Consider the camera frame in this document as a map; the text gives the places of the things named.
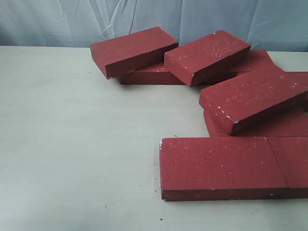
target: white tabletop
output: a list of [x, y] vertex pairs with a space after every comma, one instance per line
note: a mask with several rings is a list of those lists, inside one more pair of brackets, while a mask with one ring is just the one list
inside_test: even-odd
[[308, 230], [308, 199], [161, 200], [159, 140], [208, 136], [199, 92], [121, 86], [87, 48], [0, 46], [0, 230]]

